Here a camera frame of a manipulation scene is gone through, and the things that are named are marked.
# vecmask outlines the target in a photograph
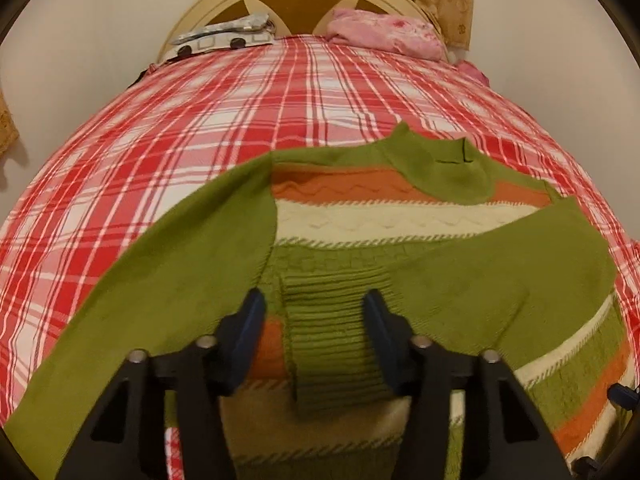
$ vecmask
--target sweater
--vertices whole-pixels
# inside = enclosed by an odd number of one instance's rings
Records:
[[[365,146],[271,152],[194,192],[120,257],[5,430],[53,480],[131,349],[177,351],[258,286],[263,334],[246,384],[222,402],[239,477],[387,479],[408,401],[383,384],[364,332],[362,296],[378,288],[414,332],[497,349],[570,455],[606,434],[606,387],[632,369],[615,275],[575,198],[467,139],[401,123]],[[462,404],[454,394],[448,478]]]

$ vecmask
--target plaid bed sheet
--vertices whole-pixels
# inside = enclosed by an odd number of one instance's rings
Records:
[[[640,355],[640,250],[529,114],[453,67],[310,36],[162,66],[84,124],[0,230],[0,424],[98,279],[169,208],[268,150],[354,146],[405,120],[574,194],[609,241]],[[177,435],[168,433],[172,478]]]

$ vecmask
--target sweater collar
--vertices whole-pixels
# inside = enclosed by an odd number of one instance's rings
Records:
[[[479,204],[494,194],[490,159],[465,138],[427,139],[402,122],[376,144],[412,186],[434,198]]]

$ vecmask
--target wall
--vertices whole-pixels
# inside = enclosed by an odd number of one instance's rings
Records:
[[[0,162],[0,218],[52,151],[156,58],[194,1],[27,6],[0,48],[0,81],[23,143]],[[639,180],[640,70],[599,3],[476,0],[467,58],[575,155],[640,238],[640,203],[628,192]]]

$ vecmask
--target red and white plaid fabric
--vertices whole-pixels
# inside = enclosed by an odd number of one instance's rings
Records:
[[[577,195],[609,241],[640,355],[640,250],[530,115],[446,64],[293,37],[160,67],[44,165],[0,232],[0,423],[105,270],[169,208],[267,150],[354,146],[401,120],[431,137],[466,136]],[[177,478],[175,453],[172,463]]]

